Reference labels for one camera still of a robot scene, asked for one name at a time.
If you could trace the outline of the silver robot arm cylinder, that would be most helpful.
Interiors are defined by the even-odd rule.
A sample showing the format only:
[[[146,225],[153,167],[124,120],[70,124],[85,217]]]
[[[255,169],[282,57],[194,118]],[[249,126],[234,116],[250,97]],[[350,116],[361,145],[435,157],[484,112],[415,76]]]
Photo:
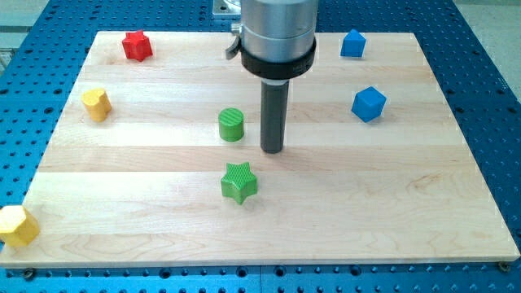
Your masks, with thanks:
[[[317,0],[242,0],[225,57],[241,54],[244,68],[261,78],[300,76],[313,66],[317,11]]]

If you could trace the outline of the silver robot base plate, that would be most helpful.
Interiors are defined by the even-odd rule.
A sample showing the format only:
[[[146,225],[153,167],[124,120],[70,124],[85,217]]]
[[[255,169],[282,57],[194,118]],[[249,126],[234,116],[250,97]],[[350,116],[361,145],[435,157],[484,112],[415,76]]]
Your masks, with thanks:
[[[212,17],[218,20],[236,20],[241,16],[241,0],[213,0]]]

